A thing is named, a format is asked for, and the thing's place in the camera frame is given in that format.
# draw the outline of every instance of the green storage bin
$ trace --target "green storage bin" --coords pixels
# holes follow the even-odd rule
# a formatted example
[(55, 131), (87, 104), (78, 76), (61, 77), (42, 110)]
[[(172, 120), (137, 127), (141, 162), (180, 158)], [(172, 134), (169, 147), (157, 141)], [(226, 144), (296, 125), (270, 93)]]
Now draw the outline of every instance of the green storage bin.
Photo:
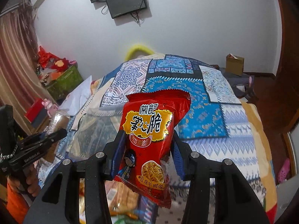
[(77, 67), (72, 65), (59, 78), (50, 82), (46, 89), (54, 100), (65, 99), (76, 87), (83, 82)]

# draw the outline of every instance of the pink bear toy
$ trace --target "pink bear toy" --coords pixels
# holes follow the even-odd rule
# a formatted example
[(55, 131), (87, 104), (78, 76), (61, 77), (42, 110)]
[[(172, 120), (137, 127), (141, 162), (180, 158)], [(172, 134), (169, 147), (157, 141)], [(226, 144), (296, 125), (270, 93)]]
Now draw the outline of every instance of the pink bear toy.
[(52, 118), (52, 116), (54, 116), (56, 111), (58, 110), (58, 106), (53, 104), (49, 99), (44, 99), (41, 104), (48, 111), (48, 115), (50, 118)]

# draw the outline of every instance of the bed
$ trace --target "bed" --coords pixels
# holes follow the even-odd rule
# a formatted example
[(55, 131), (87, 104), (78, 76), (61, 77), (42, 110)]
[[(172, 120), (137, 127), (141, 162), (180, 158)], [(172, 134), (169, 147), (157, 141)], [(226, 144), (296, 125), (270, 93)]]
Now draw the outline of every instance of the bed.
[[(254, 105), (235, 97), (220, 71), (192, 58), (154, 54), (122, 63), (100, 79), (98, 84), (96, 92), (70, 120), (68, 136), (59, 143), (54, 163), (47, 163), (42, 159), (38, 163), (41, 185), (64, 158), (87, 158), (88, 155), (80, 155), (81, 152), (87, 151), (83, 148), (87, 147), (89, 153), (94, 154), (97, 151), (95, 144), (99, 141), (109, 142), (113, 138), (121, 118), (121, 110), (113, 107), (121, 108), (127, 101), (126, 95), (177, 88), (188, 91), (191, 95), (190, 111), (176, 127), (179, 137), (187, 142), (193, 151), (208, 159), (232, 159), (255, 191), (270, 222), (273, 223), (277, 196), (271, 151), (261, 119)], [(93, 109), (97, 110), (96, 117), (113, 114), (113, 120), (110, 117), (109, 123), (105, 123), (105, 132), (109, 134), (101, 133), (97, 143), (94, 139), (89, 140), (87, 146), (86, 140), (80, 138), (80, 132), (83, 130), (80, 130), (79, 125), (82, 119), (88, 120), (86, 113), (92, 114)], [(184, 213), (189, 182), (180, 180), (172, 160), (170, 169), (172, 206), (170, 210), (158, 209), (156, 223), (180, 223)], [(214, 218), (214, 185), (215, 181), (211, 179), (208, 223), (213, 223)]]

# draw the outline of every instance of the brown box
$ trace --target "brown box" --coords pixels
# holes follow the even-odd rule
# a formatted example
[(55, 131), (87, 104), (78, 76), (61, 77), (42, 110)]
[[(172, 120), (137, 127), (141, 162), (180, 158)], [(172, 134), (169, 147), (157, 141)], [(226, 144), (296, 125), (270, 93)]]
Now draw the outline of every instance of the brown box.
[(244, 58), (235, 56), (235, 58), (228, 57), (229, 55), (226, 56), (226, 72), (233, 73), (238, 76), (242, 76), (243, 74), (243, 69), (244, 69)]

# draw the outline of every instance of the sheer curtain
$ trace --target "sheer curtain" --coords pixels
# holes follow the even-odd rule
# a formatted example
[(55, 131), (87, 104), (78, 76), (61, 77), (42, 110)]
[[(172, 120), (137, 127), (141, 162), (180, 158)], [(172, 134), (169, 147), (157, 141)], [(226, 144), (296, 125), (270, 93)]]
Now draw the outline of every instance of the sheer curtain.
[(34, 129), (24, 117), (36, 98), (52, 99), (35, 74), (38, 60), (33, 8), (23, 2), (0, 17), (0, 104), (13, 106), (14, 118), (31, 134)]

